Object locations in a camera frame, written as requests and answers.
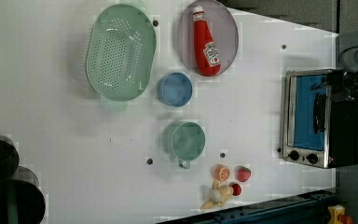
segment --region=green object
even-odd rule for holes
[[[179,166],[190,168],[190,162],[195,160],[205,147],[205,133],[193,122],[176,121],[167,128],[167,147],[179,159]]]
[[[125,102],[144,92],[156,50],[150,20],[136,7],[114,5],[104,10],[92,28],[86,71],[103,97]]]

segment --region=colander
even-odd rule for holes
[[[156,33],[136,7],[119,4],[104,10],[95,22],[86,72],[103,97],[125,102],[144,92],[156,49]]]

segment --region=oval plate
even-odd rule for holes
[[[217,74],[224,73],[232,64],[238,50],[238,29],[231,13],[225,6],[214,0],[199,0],[188,6],[178,23],[177,48],[183,63],[193,72],[200,74],[194,52],[193,8],[201,6],[214,43],[219,50],[221,68]]]
[[[136,7],[114,5],[95,22],[86,61],[92,87],[103,97],[125,102],[144,92],[156,50],[156,33]]]

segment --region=cup handle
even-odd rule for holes
[[[190,161],[186,161],[186,165],[183,165],[183,162],[182,160],[179,160],[179,166],[184,168],[185,170],[188,170],[190,169]]]

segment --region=small red ball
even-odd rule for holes
[[[240,170],[238,171],[238,180],[240,182],[245,182],[247,181],[250,177],[251,177],[252,173],[249,169],[242,167],[240,168]]]
[[[231,187],[234,189],[234,193],[232,195],[238,196],[242,193],[242,188],[239,184],[233,184]]]

